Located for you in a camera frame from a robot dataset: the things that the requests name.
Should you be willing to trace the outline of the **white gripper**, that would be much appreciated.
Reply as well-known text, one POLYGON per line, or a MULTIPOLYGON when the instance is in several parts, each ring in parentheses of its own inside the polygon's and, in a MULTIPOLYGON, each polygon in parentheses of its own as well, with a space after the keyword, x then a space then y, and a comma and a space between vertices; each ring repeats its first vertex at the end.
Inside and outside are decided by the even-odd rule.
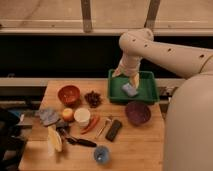
POLYGON ((118 77, 122 74, 130 77, 131 85, 137 89, 139 86, 139 68, 140 68, 140 57, 131 57, 123 55, 118 68, 116 68, 112 74, 113 77, 118 77))

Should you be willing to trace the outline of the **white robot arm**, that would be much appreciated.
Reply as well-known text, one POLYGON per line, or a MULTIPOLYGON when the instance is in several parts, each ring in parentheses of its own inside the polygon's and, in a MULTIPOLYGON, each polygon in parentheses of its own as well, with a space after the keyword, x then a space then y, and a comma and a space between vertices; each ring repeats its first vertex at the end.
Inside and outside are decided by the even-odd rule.
POLYGON ((185 79, 168 106, 162 171, 213 171, 213 49, 156 42, 148 29, 123 33, 116 75, 139 86, 146 59, 185 79))

